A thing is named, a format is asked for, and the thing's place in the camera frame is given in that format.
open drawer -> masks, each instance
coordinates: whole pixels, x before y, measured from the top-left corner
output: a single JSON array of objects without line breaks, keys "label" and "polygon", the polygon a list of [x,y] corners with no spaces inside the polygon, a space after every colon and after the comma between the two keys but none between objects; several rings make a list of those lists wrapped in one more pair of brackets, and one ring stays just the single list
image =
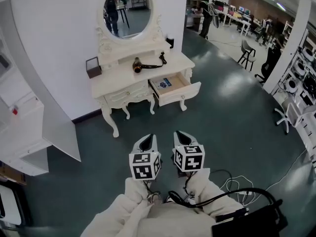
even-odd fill
[{"label": "open drawer", "polygon": [[189,83],[181,73],[150,79],[149,82],[159,99],[159,106],[193,98],[201,87],[200,82]]}]

oval mirror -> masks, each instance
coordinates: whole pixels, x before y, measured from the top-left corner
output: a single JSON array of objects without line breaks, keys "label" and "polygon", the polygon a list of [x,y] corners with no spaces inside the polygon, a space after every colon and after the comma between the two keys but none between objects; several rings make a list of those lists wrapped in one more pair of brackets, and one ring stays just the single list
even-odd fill
[{"label": "oval mirror", "polygon": [[151,12],[151,0],[106,0],[103,18],[113,35],[130,39],[145,29]]}]

gray chair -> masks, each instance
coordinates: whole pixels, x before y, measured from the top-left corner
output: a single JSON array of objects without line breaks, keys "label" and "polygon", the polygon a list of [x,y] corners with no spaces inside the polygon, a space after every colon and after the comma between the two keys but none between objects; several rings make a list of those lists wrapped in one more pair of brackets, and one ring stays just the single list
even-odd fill
[{"label": "gray chair", "polygon": [[243,64],[245,62],[245,60],[246,60],[247,62],[246,62],[245,69],[247,70],[248,62],[251,62],[251,68],[250,68],[250,71],[251,71],[253,63],[256,61],[256,58],[255,58],[256,50],[253,49],[251,46],[249,46],[247,41],[245,41],[243,39],[242,43],[241,43],[241,51],[243,52],[243,54],[242,54],[241,58],[238,60],[238,63],[242,60],[242,58],[243,58],[243,61],[242,61],[241,64]]},{"label": "gray chair", "polygon": [[316,105],[307,106],[303,111],[301,111],[295,104],[294,99],[292,97],[288,97],[282,103],[282,108],[284,111],[280,111],[277,108],[275,108],[274,111],[278,112],[282,117],[278,122],[276,122],[276,125],[279,125],[283,121],[285,121],[285,134],[288,134],[289,131],[288,122],[290,122],[293,127],[297,127],[298,124],[302,121],[304,115],[316,112]]}]

person wearing black clothing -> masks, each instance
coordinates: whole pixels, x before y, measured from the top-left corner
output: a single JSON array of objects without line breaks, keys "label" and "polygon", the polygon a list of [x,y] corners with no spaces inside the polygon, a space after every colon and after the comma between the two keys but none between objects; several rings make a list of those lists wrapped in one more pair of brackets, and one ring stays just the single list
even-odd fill
[{"label": "person wearing black clothing", "polygon": [[117,0],[106,0],[104,4],[104,19],[107,25],[107,28],[110,32],[113,32],[116,36],[119,36],[119,29],[118,29],[118,19],[119,14],[117,10]]},{"label": "person wearing black clothing", "polygon": [[197,1],[199,1],[200,13],[203,13],[203,16],[204,16],[203,27],[202,27],[202,31],[200,33],[200,36],[205,39],[205,38],[207,38],[209,26],[213,20],[213,15],[211,15],[208,12],[208,4],[206,1],[203,1],[203,0],[197,0]]}]

black and white marker cube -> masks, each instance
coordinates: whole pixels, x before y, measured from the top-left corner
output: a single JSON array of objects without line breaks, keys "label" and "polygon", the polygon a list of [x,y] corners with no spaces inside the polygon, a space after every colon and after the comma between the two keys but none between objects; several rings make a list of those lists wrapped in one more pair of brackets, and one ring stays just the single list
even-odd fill
[{"label": "black and white marker cube", "polygon": [[134,180],[154,180],[160,170],[160,153],[129,154],[129,166]]},{"label": "black and white marker cube", "polygon": [[174,163],[182,172],[198,171],[203,168],[205,157],[203,145],[176,146],[173,152]]}]

